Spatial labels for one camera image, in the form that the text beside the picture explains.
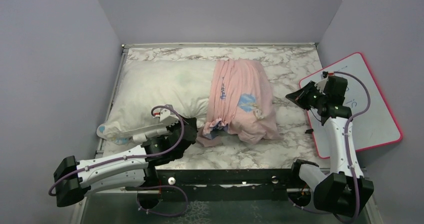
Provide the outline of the white pillow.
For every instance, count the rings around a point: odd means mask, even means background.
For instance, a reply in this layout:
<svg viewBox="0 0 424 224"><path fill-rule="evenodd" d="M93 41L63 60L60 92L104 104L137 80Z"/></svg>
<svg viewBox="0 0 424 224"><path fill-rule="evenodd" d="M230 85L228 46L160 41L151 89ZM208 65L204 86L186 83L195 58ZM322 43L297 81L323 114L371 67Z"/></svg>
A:
<svg viewBox="0 0 424 224"><path fill-rule="evenodd" d="M166 134L160 106L172 105L183 118L196 118L204 126L215 60L138 61L123 65L120 83L105 123L107 137L143 143Z"/></svg>

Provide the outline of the Elsa print pink-lined pillowcase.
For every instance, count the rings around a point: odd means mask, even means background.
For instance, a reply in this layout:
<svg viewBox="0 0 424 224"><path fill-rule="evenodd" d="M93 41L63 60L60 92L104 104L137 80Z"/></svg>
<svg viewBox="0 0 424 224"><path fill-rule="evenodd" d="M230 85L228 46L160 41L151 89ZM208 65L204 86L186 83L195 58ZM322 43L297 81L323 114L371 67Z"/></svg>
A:
<svg viewBox="0 0 424 224"><path fill-rule="evenodd" d="M220 132L242 142L279 140L273 88L256 60L218 60L211 82L208 108L197 141L204 147L221 145Z"/></svg>

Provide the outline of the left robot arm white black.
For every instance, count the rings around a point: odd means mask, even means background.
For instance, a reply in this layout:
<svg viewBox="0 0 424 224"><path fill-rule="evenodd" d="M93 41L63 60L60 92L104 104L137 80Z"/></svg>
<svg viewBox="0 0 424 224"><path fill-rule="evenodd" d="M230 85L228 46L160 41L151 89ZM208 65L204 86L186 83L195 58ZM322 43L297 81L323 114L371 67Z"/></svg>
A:
<svg viewBox="0 0 424 224"><path fill-rule="evenodd" d="M68 207L85 197L121 187L152 189L160 184L156 167L181 159L196 142L196 118L168 127L168 134L151 137L143 144L110 156L76 160L65 157L53 173L54 184L48 194L57 207Z"/></svg>

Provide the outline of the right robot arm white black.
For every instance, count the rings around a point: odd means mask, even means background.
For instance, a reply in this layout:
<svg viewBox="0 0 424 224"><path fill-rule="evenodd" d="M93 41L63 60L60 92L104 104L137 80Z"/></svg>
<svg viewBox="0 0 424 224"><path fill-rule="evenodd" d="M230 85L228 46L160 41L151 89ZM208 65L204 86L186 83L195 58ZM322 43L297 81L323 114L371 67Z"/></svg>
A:
<svg viewBox="0 0 424 224"><path fill-rule="evenodd" d="M285 96L303 110L316 110L330 146L329 174L314 162L297 159L288 180L296 188L306 184L314 213L329 213L337 219L345 216L354 221L372 196L374 184L364 177L358 164L353 141L356 115L344 105L347 88L346 78L328 74Z"/></svg>

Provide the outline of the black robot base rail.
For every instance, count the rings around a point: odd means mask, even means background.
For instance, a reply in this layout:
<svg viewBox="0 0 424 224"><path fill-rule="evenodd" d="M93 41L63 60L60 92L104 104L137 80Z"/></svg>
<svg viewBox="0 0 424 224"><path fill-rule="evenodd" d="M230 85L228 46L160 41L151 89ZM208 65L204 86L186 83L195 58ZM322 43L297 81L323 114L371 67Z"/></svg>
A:
<svg viewBox="0 0 424 224"><path fill-rule="evenodd" d="M140 187L126 186L137 191L142 200L179 202L186 194L189 201L288 201L301 204L310 199L306 183L289 168L279 169L159 169L156 180Z"/></svg>

